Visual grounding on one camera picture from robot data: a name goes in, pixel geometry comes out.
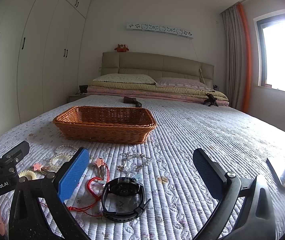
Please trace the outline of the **pink star hair clip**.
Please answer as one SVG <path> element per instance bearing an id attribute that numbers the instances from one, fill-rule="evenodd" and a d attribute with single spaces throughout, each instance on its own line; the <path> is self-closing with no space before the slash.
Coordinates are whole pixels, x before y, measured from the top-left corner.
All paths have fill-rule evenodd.
<path id="1" fill-rule="evenodd" d="M 40 172 L 41 174 L 44 174 L 44 175 L 48 174 L 48 170 L 40 163 L 33 164 L 33 170 Z"/>

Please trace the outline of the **pink star clip with keys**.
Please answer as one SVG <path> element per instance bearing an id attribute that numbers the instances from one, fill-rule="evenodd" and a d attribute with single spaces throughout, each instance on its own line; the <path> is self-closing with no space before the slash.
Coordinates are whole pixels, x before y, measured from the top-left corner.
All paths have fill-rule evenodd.
<path id="1" fill-rule="evenodd" d="M 109 180 L 109 170 L 108 170 L 108 165 L 104 161 L 103 158 L 97 158 L 94 161 L 94 166 L 97 168 L 97 177 L 100 180 Z"/>

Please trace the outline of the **black wrist watch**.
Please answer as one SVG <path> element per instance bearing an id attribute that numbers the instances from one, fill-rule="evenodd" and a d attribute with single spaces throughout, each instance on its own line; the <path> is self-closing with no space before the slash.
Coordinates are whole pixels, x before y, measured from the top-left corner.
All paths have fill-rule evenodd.
<path id="1" fill-rule="evenodd" d="M 121 204 L 125 204 L 126 200 L 134 200 L 139 198 L 139 204 L 128 212 L 109 211 L 106 208 L 108 195 L 112 194 L 120 200 Z M 151 198 L 146 200 L 145 189 L 143 185 L 134 177 L 119 177 L 106 183 L 102 197 L 102 214 L 108 219 L 117 223 L 126 223 L 139 218 L 147 209 Z"/>

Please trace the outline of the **silver crystal chain jewelry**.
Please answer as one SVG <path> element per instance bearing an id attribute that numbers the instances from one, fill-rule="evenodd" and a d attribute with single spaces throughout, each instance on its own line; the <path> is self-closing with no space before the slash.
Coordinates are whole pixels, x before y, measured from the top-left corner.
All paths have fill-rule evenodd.
<path id="1" fill-rule="evenodd" d="M 138 179 L 140 172 L 152 162 L 152 158 L 143 153 L 124 153 L 117 170 L 125 175 Z"/>

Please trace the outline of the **white phone on bed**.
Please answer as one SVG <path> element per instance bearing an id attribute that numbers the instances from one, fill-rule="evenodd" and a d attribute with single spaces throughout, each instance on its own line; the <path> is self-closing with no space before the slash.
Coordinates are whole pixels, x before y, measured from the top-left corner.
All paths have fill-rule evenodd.
<path id="1" fill-rule="evenodd" d="M 267 158 L 266 163 L 277 185 L 285 189 L 285 164 L 275 158 Z"/>

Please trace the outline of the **bedside table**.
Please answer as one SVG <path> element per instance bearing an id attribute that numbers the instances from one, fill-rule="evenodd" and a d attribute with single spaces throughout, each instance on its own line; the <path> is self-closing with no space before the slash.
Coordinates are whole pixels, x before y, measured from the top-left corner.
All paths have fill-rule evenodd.
<path id="1" fill-rule="evenodd" d="M 68 102 L 74 102 L 74 101 L 77 101 L 81 98 L 85 98 L 87 97 L 88 94 L 75 94 L 75 95 L 70 95 L 69 98 L 68 98 Z"/>

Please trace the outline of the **black object on nightstand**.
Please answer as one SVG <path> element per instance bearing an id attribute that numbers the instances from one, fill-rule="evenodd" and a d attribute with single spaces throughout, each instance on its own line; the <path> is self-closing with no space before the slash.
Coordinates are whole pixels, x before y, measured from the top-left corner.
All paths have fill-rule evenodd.
<path id="1" fill-rule="evenodd" d="M 79 94 L 87 94 L 88 87 L 88 85 L 79 85 Z"/>

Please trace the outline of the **brown wicker basket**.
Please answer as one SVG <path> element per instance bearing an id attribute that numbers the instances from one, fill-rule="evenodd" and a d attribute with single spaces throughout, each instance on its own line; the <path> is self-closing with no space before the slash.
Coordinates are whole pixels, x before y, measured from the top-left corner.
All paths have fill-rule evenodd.
<path id="1" fill-rule="evenodd" d="M 75 106 L 53 119 L 66 139 L 137 145 L 157 123 L 145 108 Z"/>

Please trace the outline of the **small black tripod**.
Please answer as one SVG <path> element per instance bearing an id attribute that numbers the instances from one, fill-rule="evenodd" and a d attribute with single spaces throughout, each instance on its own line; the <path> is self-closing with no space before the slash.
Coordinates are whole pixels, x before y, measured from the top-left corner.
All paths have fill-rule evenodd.
<path id="1" fill-rule="evenodd" d="M 207 98 L 204 100 L 203 104 L 207 106 L 216 106 L 218 107 L 217 98 L 215 98 L 212 94 L 207 93 Z"/>

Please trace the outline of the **folded yellow pink quilts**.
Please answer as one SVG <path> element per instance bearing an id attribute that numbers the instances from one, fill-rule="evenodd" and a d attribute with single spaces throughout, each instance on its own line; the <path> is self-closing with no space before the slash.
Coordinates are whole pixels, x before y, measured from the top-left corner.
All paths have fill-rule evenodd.
<path id="1" fill-rule="evenodd" d="M 188 87 L 93 81 L 88 87 L 88 92 L 97 95 L 116 95 L 194 103 L 203 103 L 208 98 L 207 94 L 211 94 L 217 99 L 216 102 L 219 106 L 229 105 L 227 96 L 222 92 Z"/>

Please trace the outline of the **orange plush toy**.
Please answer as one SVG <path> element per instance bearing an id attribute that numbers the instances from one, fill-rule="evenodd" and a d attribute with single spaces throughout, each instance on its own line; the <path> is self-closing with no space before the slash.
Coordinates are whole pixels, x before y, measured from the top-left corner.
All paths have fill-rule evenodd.
<path id="1" fill-rule="evenodd" d="M 127 47 L 126 44 L 118 44 L 114 50 L 118 53 L 125 53 L 129 51 L 129 48 Z"/>

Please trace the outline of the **white floral pillow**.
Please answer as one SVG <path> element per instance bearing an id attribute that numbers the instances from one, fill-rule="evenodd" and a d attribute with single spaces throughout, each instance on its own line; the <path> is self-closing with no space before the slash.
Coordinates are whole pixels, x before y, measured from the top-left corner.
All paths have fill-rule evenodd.
<path id="1" fill-rule="evenodd" d="M 155 85 L 156 81 L 145 74 L 107 74 L 93 79 L 96 82 L 114 82 L 114 83 L 134 83 L 144 85 Z"/>

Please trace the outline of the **pink pillow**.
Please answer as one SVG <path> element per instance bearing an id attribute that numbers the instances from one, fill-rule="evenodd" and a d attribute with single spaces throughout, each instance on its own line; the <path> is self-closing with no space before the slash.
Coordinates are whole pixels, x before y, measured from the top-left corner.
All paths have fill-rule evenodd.
<path id="1" fill-rule="evenodd" d="M 204 83 L 193 79 L 183 79 L 177 77 L 160 77 L 155 79 L 158 87 L 179 87 L 179 88 L 190 88 L 205 91 L 213 91 L 212 88 L 208 87 Z"/>

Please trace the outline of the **beige padded headboard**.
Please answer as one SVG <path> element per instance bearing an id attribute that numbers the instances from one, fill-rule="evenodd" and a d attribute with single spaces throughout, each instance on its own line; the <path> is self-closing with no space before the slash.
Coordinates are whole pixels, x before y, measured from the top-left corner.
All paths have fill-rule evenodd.
<path id="1" fill-rule="evenodd" d="M 176 77 L 213 87 L 214 66 L 190 59 L 149 53 L 104 52 L 101 75 L 145 74 L 153 79 Z"/>

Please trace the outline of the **white decorative wall shelf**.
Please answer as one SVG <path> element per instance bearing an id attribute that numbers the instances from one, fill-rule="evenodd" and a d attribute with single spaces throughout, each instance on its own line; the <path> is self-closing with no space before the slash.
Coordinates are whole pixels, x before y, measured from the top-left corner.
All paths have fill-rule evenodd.
<path id="1" fill-rule="evenodd" d="M 155 32 L 155 33 L 164 33 L 164 34 L 170 34 L 170 35 L 193 39 L 193 33 L 189 30 L 185 30 L 185 29 L 181 29 L 177 27 L 170 27 L 166 25 L 160 25 L 160 24 L 127 23 L 126 29 L 127 30 L 137 30 L 137 31 L 150 31 L 150 32 Z"/>

